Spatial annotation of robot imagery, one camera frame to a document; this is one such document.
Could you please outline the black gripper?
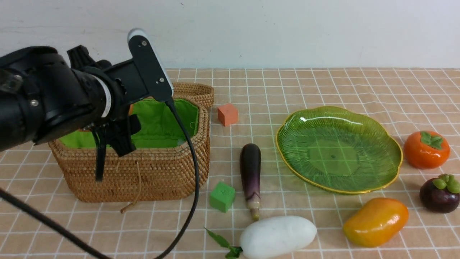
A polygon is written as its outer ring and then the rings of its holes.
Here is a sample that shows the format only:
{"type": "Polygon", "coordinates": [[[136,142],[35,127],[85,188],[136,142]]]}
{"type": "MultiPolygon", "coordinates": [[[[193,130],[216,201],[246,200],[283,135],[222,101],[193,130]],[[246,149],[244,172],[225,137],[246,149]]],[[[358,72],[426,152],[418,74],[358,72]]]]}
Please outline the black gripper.
{"type": "Polygon", "coordinates": [[[107,144],[119,157],[136,150],[131,136],[141,130],[136,114],[130,107],[149,96],[133,58],[118,64],[107,60],[95,61],[85,46],[67,51],[70,66],[92,102],[92,114],[67,129],[91,131],[96,146],[95,180],[101,182],[105,172],[107,144]]]}

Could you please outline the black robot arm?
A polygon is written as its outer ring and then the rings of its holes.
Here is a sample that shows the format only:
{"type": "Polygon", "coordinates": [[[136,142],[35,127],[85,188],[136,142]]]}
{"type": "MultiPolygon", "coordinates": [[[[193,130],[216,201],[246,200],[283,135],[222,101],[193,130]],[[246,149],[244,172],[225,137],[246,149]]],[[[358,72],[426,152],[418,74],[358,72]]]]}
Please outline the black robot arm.
{"type": "Polygon", "coordinates": [[[56,49],[30,46],[1,57],[1,151],[26,142],[54,141],[78,130],[92,133],[96,145],[96,181],[105,170],[106,147],[119,157],[136,150],[140,131],[121,75],[101,63],[69,67],[56,49]]]}

